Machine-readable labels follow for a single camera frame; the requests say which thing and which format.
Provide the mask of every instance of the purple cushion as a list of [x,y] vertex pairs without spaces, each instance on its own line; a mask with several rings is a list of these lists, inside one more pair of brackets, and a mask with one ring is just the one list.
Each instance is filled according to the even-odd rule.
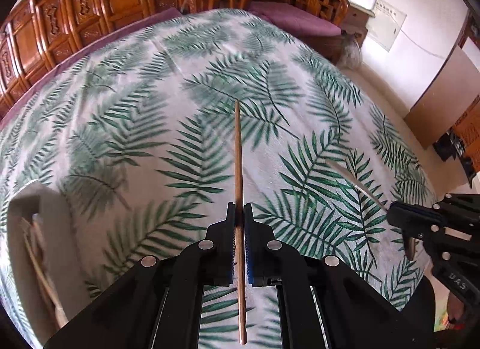
[[252,2],[248,11],[294,36],[330,37],[342,33],[342,30],[331,22],[288,3]]

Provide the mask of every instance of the person's leg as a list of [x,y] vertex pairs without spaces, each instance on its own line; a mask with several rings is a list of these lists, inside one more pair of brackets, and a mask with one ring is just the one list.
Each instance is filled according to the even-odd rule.
[[421,279],[409,302],[402,310],[414,326],[433,333],[435,325],[435,292],[428,278]]

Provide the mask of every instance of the floor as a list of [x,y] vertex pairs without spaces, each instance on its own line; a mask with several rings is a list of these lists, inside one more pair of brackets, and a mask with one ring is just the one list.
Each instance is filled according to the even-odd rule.
[[[479,178],[477,177],[474,179],[473,188],[470,189],[459,160],[453,160],[450,158],[447,162],[443,162],[435,153],[432,146],[425,150],[420,145],[412,131],[410,131],[403,121],[402,117],[399,116],[397,111],[395,111],[391,103],[387,100],[389,93],[383,93],[381,89],[374,86],[374,84],[364,78],[364,76],[357,71],[344,69],[342,72],[354,83],[359,85],[397,127],[404,140],[417,156],[439,200],[443,198],[445,193],[480,193]],[[432,276],[431,266],[427,267],[425,275],[430,280],[435,291],[435,320],[436,328],[438,329],[438,326],[441,324],[440,321],[445,314],[449,291],[442,283]]]

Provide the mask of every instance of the wooden stick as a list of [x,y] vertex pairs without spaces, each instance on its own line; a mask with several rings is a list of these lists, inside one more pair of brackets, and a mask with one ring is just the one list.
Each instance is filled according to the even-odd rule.
[[243,174],[242,174],[242,131],[240,128],[240,103],[235,102],[235,252],[237,253],[238,276],[238,330],[239,341],[247,343],[247,307],[245,301],[245,243],[243,221]]

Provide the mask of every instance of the silver screw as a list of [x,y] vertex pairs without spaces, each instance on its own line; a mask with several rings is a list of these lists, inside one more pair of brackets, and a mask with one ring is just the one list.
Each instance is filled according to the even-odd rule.
[[327,264],[328,266],[338,266],[338,264],[340,263],[340,260],[334,255],[327,255],[324,261],[325,264]]
[[282,243],[278,240],[271,240],[270,242],[267,243],[267,247],[270,250],[280,250],[282,248]]
[[213,247],[213,242],[209,239],[204,239],[198,242],[198,248],[202,250],[210,250]]
[[153,255],[147,255],[142,258],[142,265],[146,268],[154,266],[157,263],[157,259]]

